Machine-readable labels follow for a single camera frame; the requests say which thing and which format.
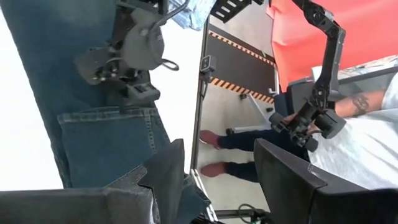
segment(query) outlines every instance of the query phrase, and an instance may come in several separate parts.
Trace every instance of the pink sneaker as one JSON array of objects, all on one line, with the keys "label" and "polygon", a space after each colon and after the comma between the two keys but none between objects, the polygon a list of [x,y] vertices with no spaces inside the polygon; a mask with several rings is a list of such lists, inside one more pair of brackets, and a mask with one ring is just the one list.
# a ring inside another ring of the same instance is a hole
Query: pink sneaker
[{"label": "pink sneaker", "polygon": [[225,162],[217,162],[214,164],[205,165],[200,169],[200,172],[207,177],[216,177],[220,174],[225,174]]},{"label": "pink sneaker", "polygon": [[199,140],[205,144],[210,144],[216,149],[221,149],[218,145],[218,138],[220,136],[209,130],[202,130],[199,132]]}]

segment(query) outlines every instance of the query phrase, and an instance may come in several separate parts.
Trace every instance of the light blue cloth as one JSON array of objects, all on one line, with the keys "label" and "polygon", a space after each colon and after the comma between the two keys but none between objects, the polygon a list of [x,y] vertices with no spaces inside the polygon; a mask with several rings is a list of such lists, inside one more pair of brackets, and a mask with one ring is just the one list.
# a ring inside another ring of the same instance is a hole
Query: light blue cloth
[{"label": "light blue cloth", "polygon": [[[185,0],[170,0],[169,12],[181,6]],[[184,29],[202,30],[216,0],[190,0],[188,6],[172,19]]]}]

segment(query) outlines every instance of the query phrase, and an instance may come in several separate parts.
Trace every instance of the blue jeans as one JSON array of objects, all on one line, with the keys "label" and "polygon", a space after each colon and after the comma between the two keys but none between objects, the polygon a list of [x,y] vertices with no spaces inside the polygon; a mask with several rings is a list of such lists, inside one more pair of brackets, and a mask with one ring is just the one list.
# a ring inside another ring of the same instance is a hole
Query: blue jeans
[{"label": "blue jeans", "polygon": [[[218,138],[218,145],[223,149],[240,149],[247,152],[254,150],[254,141],[256,139],[265,139],[281,149],[292,153],[293,155],[310,162],[308,151],[305,148],[298,147],[290,140],[289,134],[285,131],[277,133],[276,131],[246,131],[243,133],[229,134]],[[237,178],[258,183],[256,166],[254,162],[238,164],[235,162],[226,163],[226,173]]]},{"label": "blue jeans", "polygon": [[[64,187],[104,187],[167,148],[154,104],[130,106],[121,114],[119,102],[99,85],[87,84],[73,64],[78,54],[111,38],[116,0],[0,0],[0,6]],[[200,203],[197,195],[184,199]]]}]

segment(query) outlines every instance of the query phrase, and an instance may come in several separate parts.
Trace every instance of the tattoo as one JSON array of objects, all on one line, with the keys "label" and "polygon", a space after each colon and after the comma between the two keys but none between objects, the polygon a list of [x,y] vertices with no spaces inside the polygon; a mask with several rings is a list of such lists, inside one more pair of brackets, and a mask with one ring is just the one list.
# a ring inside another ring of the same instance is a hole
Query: tattoo
[{"label": "tattoo", "polygon": [[366,98],[362,94],[357,94],[352,97],[353,104],[355,105],[355,116],[360,116],[366,114],[366,111],[369,109],[368,98]]}]

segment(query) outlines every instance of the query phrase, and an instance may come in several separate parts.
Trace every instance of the hazard stripe tape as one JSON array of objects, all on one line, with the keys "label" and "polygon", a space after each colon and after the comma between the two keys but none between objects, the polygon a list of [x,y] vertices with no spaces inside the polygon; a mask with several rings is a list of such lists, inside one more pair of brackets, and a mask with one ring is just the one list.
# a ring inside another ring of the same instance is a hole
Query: hazard stripe tape
[{"label": "hazard stripe tape", "polygon": [[245,53],[251,55],[252,57],[255,57],[255,58],[259,59],[259,60],[262,60],[263,62],[268,63],[268,64],[272,65],[273,67],[275,67],[275,63],[274,63],[274,62],[271,62],[270,60],[266,59],[266,58],[263,57],[262,55],[256,54],[256,53],[254,53],[253,51],[244,48],[242,45],[239,45],[239,44],[233,42],[232,40],[229,40],[228,38],[223,37],[222,35],[219,35],[219,34],[217,34],[216,32],[211,31],[211,30],[209,30],[209,34],[210,34],[212,37],[217,38],[218,40],[221,40],[221,41],[223,41],[224,43],[227,43],[227,44],[229,44],[229,45],[232,45],[233,47],[236,47],[237,49],[242,50],[243,52],[245,52]]},{"label": "hazard stripe tape", "polygon": [[261,100],[261,101],[264,101],[266,103],[270,103],[270,104],[274,103],[274,99],[272,97],[263,95],[261,93],[258,93],[258,92],[252,91],[252,90],[249,90],[247,88],[243,88],[241,86],[235,85],[235,84],[230,83],[230,82],[226,82],[224,80],[220,80],[219,78],[212,78],[210,83],[215,85],[215,86],[219,86],[219,87],[222,87],[222,88],[227,89],[227,90],[234,91],[234,92],[239,93],[239,94],[251,94],[254,99]]}]

